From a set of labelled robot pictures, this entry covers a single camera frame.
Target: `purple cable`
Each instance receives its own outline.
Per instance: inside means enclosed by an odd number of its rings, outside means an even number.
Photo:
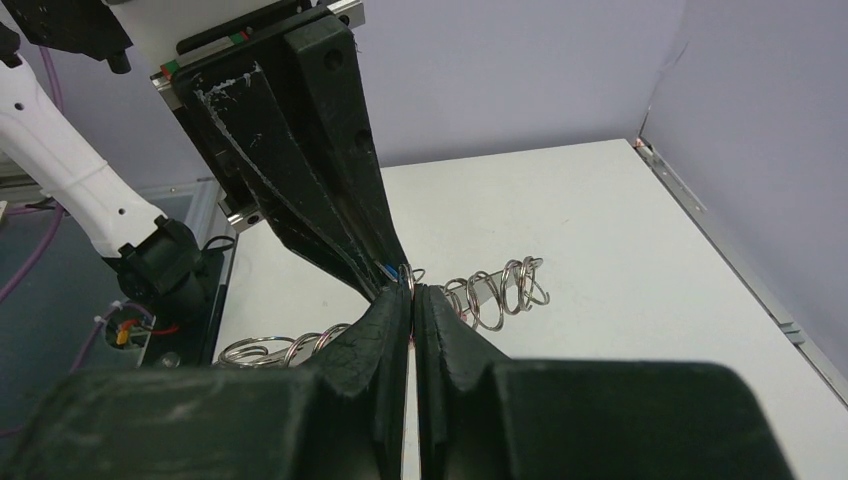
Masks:
[[[62,88],[59,86],[59,77],[56,75],[56,67],[53,65],[53,58],[50,57],[50,50],[45,47],[38,47],[38,50],[41,52],[41,59],[44,60],[44,67],[47,69],[47,78],[50,81],[50,90],[53,94],[53,103],[56,105],[56,108],[59,109],[60,112],[65,111],[65,102],[62,98]],[[24,213],[33,213],[33,212],[22,212],[16,213],[14,210],[9,212],[9,215],[22,215]],[[12,276],[6,285],[3,286],[3,289],[0,290],[0,303],[3,303],[3,300],[6,300],[6,297],[12,293],[20,283],[23,281],[24,277],[27,276],[32,267],[35,266],[38,259],[44,255],[44,252],[47,250],[47,247],[50,246],[50,242],[53,241],[53,238],[56,237],[56,232],[59,231],[59,224],[62,223],[62,216],[65,213],[65,209],[62,208],[61,205],[56,205],[56,213],[53,217],[53,221],[50,223],[50,228],[47,230],[47,233],[44,235],[44,238],[38,243],[35,251],[32,252],[32,255],[29,256],[26,262],[21,266],[20,270]],[[94,332],[89,337],[89,341],[83,345],[83,349],[80,351],[80,354],[77,356],[77,361],[72,365],[72,371],[79,367],[79,364],[82,363],[82,359],[85,358],[85,355],[88,353],[88,350],[91,349],[91,345],[94,343],[94,338],[97,337],[97,332],[103,328],[102,323],[98,323],[94,328]],[[0,430],[0,438],[10,437],[23,429],[22,426],[10,428],[8,430]]]
[[[38,47],[38,50],[41,52],[41,58],[44,60],[44,67],[47,69],[47,78],[50,80],[50,90],[53,94],[53,103],[56,104],[56,108],[59,109],[60,112],[64,112],[65,103],[62,99],[62,87],[59,85],[59,77],[56,75],[56,67],[53,65],[53,58],[50,57],[50,50],[45,47]],[[62,216],[64,213],[65,209],[57,203],[56,212],[47,233],[44,234],[44,237],[38,243],[35,251],[33,251],[32,255],[27,258],[26,262],[24,262],[18,272],[9,279],[2,289],[0,289],[0,304],[2,304],[12,291],[20,285],[24,277],[26,277],[29,271],[32,270],[32,267],[34,267],[41,256],[44,255],[47,247],[50,246],[50,242],[52,242],[56,237],[56,232],[59,231],[59,224],[62,223]]]
[[[97,325],[94,326],[94,330],[92,330],[91,333],[88,335],[88,338],[85,340],[85,343],[82,345],[82,348],[80,348],[79,353],[77,353],[77,356],[74,359],[74,363],[71,364],[71,368],[70,370],[68,370],[68,373],[74,373],[82,366],[82,362],[85,361],[85,357],[88,356],[88,352],[91,350],[91,347],[94,346],[94,342],[97,340],[97,335],[100,334],[100,330],[103,329],[103,325],[105,325],[106,322],[109,321],[109,317],[111,317],[112,314],[117,312],[118,309],[118,307],[112,307],[111,310],[109,310],[105,315],[103,315],[103,321],[97,322]],[[19,425],[17,427],[9,428],[6,430],[0,430],[0,439],[11,437],[17,433],[20,433],[20,431],[23,429],[24,426]]]
[[[47,69],[47,79],[50,82],[50,93],[53,97],[53,104],[61,113],[65,113],[65,99],[62,97],[62,87],[59,86],[59,75],[56,74],[56,66],[53,65],[53,57],[50,56],[50,50],[46,47],[38,47],[41,52],[41,59],[44,61],[44,68]]]
[[[47,251],[47,247],[50,246],[50,242],[56,237],[56,232],[59,231],[59,225],[62,223],[62,216],[65,213],[65,209],[62,208],[61,205],[56,205],[56,213],[53,215],[53,221],[50,222],[50,228],[47,230],[47,233],[44,234],[44,237],[38,242],[38,246],[35,247],[35,250],[32,254],[27,258],[26,262],[21,266],[17,273],[15,273],[11,279],[9,279],[8,283],[0,289],[0,303],[3,303],[4,300],[12,293],[12,291],[21,284],[24,277],[27,276],[32,267],[38,263],[38,260],[44,255],[44,252]]]

